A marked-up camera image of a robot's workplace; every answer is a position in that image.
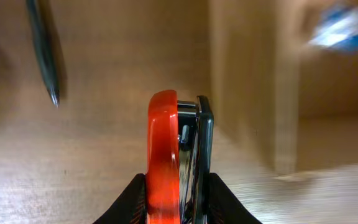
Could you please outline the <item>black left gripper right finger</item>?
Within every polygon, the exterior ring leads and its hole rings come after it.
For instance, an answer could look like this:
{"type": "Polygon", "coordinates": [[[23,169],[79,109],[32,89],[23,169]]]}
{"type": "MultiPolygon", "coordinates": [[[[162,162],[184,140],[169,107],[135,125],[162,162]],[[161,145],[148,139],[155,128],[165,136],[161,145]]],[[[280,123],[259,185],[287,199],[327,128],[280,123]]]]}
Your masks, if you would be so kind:
{"type": "Polygon", "coordinates": [[[253,216],[216,173],[209,174],[209,224],[262,224],[253,216]]]}

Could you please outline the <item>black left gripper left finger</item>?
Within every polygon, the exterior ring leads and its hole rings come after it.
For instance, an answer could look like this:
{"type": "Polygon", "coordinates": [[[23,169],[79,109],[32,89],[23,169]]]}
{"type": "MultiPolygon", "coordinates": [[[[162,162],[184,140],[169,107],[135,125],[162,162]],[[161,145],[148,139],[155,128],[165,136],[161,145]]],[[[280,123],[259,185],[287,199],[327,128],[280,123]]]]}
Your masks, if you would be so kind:
{"type": "Polygon", "coordinates": [[[136,174],[113,204],[93,224],[146,224],[145,175],[136,174]]]}

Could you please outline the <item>red black stapler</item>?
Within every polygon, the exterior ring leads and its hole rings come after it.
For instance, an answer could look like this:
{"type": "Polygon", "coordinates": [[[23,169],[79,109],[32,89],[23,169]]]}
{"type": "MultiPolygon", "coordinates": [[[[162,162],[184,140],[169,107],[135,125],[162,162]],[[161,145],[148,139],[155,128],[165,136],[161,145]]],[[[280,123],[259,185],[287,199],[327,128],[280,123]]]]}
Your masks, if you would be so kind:
{"type": "Polygon", "coordinates": [[[207,223],[214,116],[208,98],[180,101],[175,90],[148,107],[147,223],[207,223]]]}

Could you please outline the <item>small blue white box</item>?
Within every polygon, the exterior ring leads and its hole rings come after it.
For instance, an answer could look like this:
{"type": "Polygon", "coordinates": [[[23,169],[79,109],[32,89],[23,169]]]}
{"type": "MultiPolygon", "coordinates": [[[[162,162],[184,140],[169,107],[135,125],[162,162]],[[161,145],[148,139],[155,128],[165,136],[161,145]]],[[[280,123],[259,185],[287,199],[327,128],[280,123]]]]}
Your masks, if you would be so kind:
{"type": "Polygon", "coordinates": [[[358,50],[358,6],[337,3],[323,11],[308,43],[343,52],[358,50]]]}

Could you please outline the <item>brown cardboard box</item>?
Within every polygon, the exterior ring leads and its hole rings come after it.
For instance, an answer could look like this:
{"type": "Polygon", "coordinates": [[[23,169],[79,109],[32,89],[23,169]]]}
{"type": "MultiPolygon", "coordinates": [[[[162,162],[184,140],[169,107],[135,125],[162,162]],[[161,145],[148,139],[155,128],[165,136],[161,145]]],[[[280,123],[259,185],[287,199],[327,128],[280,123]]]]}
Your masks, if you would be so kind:
{"type": "Polygon", "coordinates": [[[281,180],[358,165],[358,50],[308,43],[337,3],[209,2],[218,126],[281,180]]]}

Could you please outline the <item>black pen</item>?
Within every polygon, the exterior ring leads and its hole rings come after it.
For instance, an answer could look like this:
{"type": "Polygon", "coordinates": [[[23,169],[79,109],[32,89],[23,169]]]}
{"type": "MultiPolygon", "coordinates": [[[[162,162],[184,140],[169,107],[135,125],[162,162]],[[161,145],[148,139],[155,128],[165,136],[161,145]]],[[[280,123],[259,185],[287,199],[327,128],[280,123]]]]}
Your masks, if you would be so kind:
{"type": "Polygon", "coordinates": [[[35,56],[40,68],[42,80],[48,95],[55,107],[60,104],[60,87],[57,66],[52,51],[52,44],[42,15],[41,6],[36,0],[26,0],[29,23],[32,31],[32,41],[35,56]]]}

